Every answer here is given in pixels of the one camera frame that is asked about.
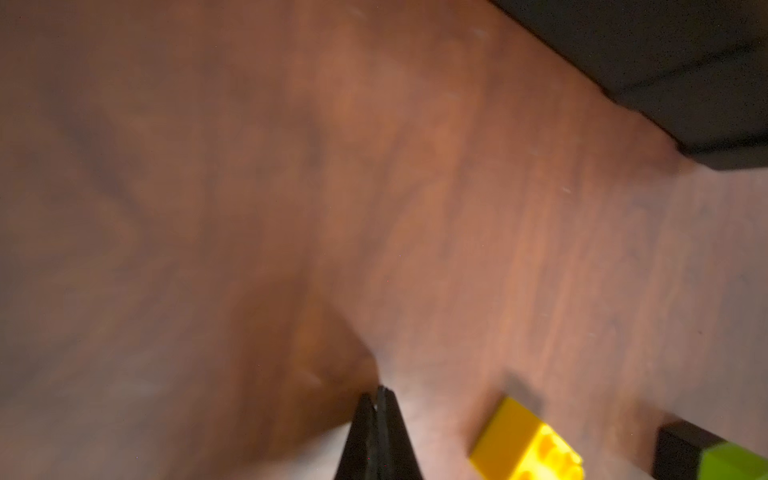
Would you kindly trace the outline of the black lego brick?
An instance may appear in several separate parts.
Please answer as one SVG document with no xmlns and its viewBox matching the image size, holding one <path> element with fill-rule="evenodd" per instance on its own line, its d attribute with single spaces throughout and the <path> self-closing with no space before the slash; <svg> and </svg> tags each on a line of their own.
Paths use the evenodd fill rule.
<svg viewBox="0 0 768 480">
<path fill-rule="evenodd" d="M 690 422 L 679 420 L 659 428 L 651 476 L 657 480 L 697 480 L 704 453 L 725 440 Z"/>
</svg>

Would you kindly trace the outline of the green lego brick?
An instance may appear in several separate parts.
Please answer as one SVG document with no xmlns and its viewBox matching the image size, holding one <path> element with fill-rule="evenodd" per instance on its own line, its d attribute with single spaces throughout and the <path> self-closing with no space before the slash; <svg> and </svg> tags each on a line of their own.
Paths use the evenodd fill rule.
<svg viewBox="0 0 768 480">
<path fill-rule="evenodd" d="M 719 443 L 702 451 L 698 480 L 766 480 L 767 459 L 738 444 Z"/>
</svg>

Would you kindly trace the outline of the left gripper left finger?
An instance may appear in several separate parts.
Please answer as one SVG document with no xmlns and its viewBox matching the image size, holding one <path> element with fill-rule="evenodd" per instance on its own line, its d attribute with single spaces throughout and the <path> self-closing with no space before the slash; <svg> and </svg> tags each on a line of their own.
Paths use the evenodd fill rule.
<svg viewBox="0 0 768 480">
<path fill-rule="evenodd" d="M 368 393 L 361 395 L 356 406 L 334 479 L 377 479 L 376 409 Z"/>
</svg>

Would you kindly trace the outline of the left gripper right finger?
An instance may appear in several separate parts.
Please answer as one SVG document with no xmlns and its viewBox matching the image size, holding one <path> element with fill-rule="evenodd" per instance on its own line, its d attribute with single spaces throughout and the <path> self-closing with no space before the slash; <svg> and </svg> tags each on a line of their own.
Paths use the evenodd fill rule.
<svg viewBox="0 0 768 480">
<path fill-rule="evenodd" d="M 383 385 L 377 390 L 376 430 L 378 478 L 422 480 L 397 397 Z"/>
</svg>

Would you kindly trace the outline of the yellow lego brick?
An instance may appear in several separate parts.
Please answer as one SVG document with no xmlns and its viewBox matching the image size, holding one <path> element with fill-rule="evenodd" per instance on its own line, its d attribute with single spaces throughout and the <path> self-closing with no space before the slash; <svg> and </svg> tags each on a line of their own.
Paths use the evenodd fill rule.
<svg viewBox="0 0 768 480">
<path fill-rule="evenodd" d="M 469 460 L 484 479 L 585 478 L 582 457 L 550 425 L 510 397 L 491 416 Z"/>
</svg>

